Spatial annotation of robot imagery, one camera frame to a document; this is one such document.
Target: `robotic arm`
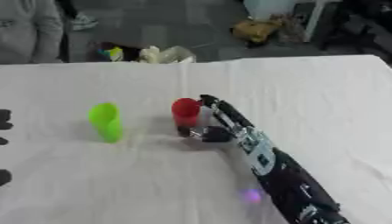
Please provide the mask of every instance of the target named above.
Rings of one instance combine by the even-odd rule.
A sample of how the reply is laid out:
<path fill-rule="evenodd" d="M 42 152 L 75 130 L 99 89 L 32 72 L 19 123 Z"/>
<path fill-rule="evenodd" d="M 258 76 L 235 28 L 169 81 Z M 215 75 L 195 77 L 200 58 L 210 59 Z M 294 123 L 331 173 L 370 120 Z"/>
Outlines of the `robotic arm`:
<path fill-rule="evenodd" d="M 211 95 L 200 98 L 201 104 L 212 109 L 213 116 L 225 127 L 209 127 L 202 138 L 208 142 L 217 133 L 221 139 L 235 138 L 258 182 L 290 224 L 348 224 L 340 215 L 340 205 L 326 190 L 233 106 Z"/>

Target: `robotic hand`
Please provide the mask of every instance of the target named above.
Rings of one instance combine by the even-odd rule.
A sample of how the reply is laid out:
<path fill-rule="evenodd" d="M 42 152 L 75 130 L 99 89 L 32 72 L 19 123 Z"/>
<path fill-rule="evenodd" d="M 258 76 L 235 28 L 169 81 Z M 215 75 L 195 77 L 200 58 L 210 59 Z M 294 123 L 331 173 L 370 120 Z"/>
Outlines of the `robotic hand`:
<path fill-rule="evenodd" d="M 12 123 L 8 122 L 11 119 L 11 112 L 8 109 L 0 109 L 0 130 L 9 130 L 12 128 Z M 6 145 L 7 139 L 0 137 L 0 145 Z M 11 182 L 11 173 L 6 170 L 0 170 L 0 186 Z"/>
<path fill-rule="evenodd" d="M 233 106 L 211 95 L 200 98 L 224 127 L 207 127 L 201 134 L 179 128 L 182 136 L 200 137 L 204 142 L 235 138 L 258 182 L 290 224 L 348 224 L 340 215 L 340 205 L 326 190 Z"/>

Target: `purple light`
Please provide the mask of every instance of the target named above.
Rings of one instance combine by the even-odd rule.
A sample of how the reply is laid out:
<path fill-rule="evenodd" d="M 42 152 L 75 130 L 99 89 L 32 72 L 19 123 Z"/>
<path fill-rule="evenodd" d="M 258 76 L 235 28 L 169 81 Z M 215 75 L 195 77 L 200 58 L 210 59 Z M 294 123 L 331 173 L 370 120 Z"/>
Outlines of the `purple light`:
<path fill-rule="evenodd" d="M 248 189 L 244 192 L 243 197 L 246 201 L 251 203 L 260 203 L 262 201 L 262 195 L 259 190 Z"/>

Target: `person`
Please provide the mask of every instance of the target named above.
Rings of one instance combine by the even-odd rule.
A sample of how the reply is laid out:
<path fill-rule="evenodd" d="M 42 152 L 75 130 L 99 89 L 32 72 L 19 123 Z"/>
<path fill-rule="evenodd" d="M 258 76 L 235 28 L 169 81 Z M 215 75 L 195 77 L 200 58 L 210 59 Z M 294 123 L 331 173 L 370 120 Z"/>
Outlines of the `person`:
<path fill-rule="evenodd" d="M 62 33 L 53 0 L 0 0 L 0 64 L 52 63 Z"/>
<path fill-rule="evenodd" d="M 71 1 L 72 0 L 57 0 L 57 3 L 64 11 L 64 14 L 68 18 L 71 18 L 73 31 L 82 31 L 98 25 L 98 20 L 96 20 L 96 18 L 87 16 L 81 11 L 77 11 Z"/>

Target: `yellow object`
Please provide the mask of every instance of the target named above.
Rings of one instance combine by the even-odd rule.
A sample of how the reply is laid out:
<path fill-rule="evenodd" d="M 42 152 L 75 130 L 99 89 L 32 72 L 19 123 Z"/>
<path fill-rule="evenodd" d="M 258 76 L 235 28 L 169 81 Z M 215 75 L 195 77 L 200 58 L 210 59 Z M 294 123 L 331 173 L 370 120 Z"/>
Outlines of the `yellow object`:
<path fill-rule="evenodd" d="M 108 50 L 108 55 L 111 61 L 122 61 L 124 58 L 123 49 L 118 46 L 111 50 Z"/>
<path fill-rule="evenodd" d="M 282 17 L 271 17 L 267 21 L 244 20 L 233 27 L 233 35 L 254 43 L 267 41 L 268 36 L 277 31 L 284 24 Z"/>
<path fill-rule="evenodd" d="M 91 108 L 88 120 L 108 143 L 115 143 L 123 137 L 120 113 L 113 103 L 101 103 Z"/>

